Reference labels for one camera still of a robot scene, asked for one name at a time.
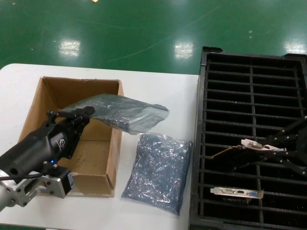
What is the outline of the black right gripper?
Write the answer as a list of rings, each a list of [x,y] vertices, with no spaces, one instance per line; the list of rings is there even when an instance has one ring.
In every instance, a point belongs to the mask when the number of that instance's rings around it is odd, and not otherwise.
[[[278,144],[296,140],[296,151],[264,151],[267,159],[272,159],[299,175],[307,174],[307,119],[300,118],[282,128],[277,134],[267,136],[265,144]]]

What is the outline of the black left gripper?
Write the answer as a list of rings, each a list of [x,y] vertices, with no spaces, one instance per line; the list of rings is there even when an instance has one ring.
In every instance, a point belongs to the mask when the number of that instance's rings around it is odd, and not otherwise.
[[[70,159],[94,112],[92,106],[70,112],[47,111],[47,123],[1,155],[0,169],[9,177],[24,179],[32,171],[41,172],[45,161],[57,163],[62,158]],[[55,123],[58,117],[67,119]]]

